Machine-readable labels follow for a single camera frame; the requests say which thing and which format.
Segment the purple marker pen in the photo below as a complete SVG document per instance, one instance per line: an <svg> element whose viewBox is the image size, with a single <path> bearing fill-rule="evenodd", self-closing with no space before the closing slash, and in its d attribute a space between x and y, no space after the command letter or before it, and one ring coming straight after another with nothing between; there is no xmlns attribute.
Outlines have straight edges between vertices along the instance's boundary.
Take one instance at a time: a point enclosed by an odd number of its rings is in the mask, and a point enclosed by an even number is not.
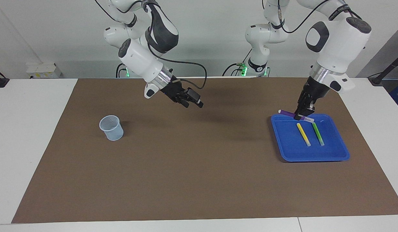
<svg viewBox="0 0 398 232"><path fill-rule="evenodd" d="M279 114L285 115L285 116L289 116L291 118L294 118L295 116L297 117L297 120L299 121L306 121L306 122L310 122L310 123L314 123L314 119L307 117L307 116L301 116L301 115L296 115L294 113L285 111L285 110L278 110Z"/></svg>

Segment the yellow marker pen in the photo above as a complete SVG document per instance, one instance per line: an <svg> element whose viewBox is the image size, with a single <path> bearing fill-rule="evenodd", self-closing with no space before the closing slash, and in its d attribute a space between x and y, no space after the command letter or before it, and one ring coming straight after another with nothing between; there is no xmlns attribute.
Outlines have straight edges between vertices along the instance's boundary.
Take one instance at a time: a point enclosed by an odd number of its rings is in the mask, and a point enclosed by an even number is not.
<svg viewBox="0 0 398 232"><path fill-rule="evenodd" d="M311 143L310 143L310 141L309 141L309 139L308 139L308 137L307 137L305 131L303 130L302 125L301 125L300 123L297 123L296 126L297 126L297 128L298 128L298 130L299 130L299 132L300 132L300 134L301 134L301 136L302 136L304 142L306 143L306 145L307 145L308 147L310 147L310 146L311 146Z"/></svg>

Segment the green marker pen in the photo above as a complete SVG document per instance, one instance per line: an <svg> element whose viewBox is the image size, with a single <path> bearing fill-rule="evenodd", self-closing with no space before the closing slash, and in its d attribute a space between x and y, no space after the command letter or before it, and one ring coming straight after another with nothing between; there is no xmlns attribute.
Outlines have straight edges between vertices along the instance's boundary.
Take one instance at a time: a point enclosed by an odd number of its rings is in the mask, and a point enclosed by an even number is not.
<svg viewBox="0 0 398 232"><path fill-rule="evenodd" d="M324 140L323 140L323 138L322 138L322 136L321 136L321 134L320 134L320 131L319 131L319 129L318 129L318 126L316 125L315 122L312 123L312 126L313 126L314 132L315 132L315 134L316 134L316 136L317 136L317 139L318 139L320 145L321 145L321 146L325 146Z"/></svg>

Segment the blue plastic tray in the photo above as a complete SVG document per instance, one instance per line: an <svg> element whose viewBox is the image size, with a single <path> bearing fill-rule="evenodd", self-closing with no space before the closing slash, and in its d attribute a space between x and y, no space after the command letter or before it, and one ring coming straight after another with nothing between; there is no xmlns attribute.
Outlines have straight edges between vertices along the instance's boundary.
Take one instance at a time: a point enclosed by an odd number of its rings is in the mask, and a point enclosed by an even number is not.
<svg viewBox="0 0 398 232"><path fill-rule="evenodd" d="M327 114L312 114L325 146L321 146L311 123L297 121L289 116L274 114L271 123L280 154L289 162L325 162L349 160L346 147L333 119ZM304 142L296 124L300 123L311 146Z"/></svg>

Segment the brown table mat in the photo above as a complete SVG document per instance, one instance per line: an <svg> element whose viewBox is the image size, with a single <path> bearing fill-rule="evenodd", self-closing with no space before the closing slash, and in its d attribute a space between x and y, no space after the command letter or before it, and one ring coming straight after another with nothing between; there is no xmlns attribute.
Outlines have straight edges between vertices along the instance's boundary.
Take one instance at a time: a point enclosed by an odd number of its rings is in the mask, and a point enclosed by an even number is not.
<svg viewBox="0 0 398 232"><path fill-rule="evenodd" d="M203 108L141 79L79 79L13 223L398 215L398 195L330 91L316 111L334 120L350 159L290 163L271 116L294 110L305 78L210 79ZM124 135L99 128L108 115Z"/></svg>

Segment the translucent plastic cup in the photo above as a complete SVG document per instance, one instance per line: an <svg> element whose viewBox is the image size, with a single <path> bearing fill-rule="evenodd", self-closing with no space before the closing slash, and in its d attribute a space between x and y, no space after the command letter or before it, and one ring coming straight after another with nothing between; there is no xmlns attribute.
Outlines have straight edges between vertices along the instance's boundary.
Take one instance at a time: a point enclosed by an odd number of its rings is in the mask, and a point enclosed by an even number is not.
<svg viewBox="0 0 398 232"><path fill-rule="evenodd" d="M120 124L120 119L115 115L103 117L99 122L99 128L110 141L117 141L124 135L124 131Z"/></svg>

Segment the black stand pole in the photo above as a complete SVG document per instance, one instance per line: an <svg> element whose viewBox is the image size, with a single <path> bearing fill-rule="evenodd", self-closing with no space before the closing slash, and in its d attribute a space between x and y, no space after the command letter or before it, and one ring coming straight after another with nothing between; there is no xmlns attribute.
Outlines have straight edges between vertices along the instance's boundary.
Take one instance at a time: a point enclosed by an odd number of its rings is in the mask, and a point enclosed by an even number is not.
<svg viewBox="0 0 398 232"><path fill-rule="evenodd" d="M378 72L370 75L367 79L373 86L381 86L383 87L382 80L386 77L392 70L394 70L398 66L398 57L382 72Z"/></svg>

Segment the white wall power box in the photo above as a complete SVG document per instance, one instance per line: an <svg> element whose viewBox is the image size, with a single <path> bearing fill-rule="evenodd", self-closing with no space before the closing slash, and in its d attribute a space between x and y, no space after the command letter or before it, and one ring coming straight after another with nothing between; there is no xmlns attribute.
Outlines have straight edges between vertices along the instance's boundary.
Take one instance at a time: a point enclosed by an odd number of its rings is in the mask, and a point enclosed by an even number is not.
<svg viewBox="0 0 398 232"><path fill-rule="evenodd" d="M28 78L62 78L63 73L54 62L26 64Z"/></svg>

